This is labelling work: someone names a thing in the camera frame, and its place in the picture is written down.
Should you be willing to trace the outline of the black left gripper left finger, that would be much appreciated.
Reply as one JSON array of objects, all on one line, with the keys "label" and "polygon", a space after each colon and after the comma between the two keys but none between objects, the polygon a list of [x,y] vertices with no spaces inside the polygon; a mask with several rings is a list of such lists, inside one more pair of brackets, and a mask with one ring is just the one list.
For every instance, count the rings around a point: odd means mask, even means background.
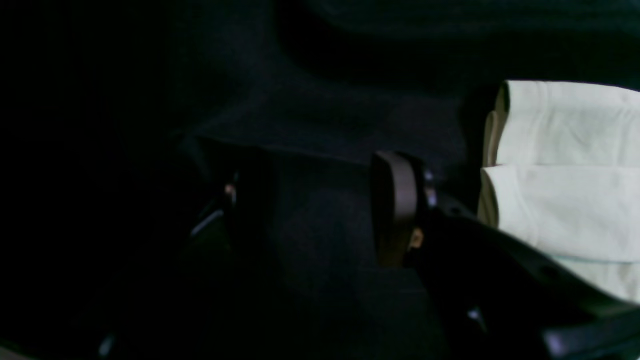
[{"label": "black left gripper left finger", "polygon": [[243,205],[247,167],[218,171],[203,188],[165,192],[150,238],[111,289],[102,360],[250,355],[259,233]]}]

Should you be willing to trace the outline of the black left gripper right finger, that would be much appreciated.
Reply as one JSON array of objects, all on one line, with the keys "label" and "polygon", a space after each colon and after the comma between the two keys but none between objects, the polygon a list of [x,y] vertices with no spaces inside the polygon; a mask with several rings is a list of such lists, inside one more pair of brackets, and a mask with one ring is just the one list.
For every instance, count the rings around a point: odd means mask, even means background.
[{"label": "black left gripper right finger", "polygon": [[637,360],[639,305],[605,294],[436,189],[418,158],[375,152],[375,251],[416,271],[453,360]]}]

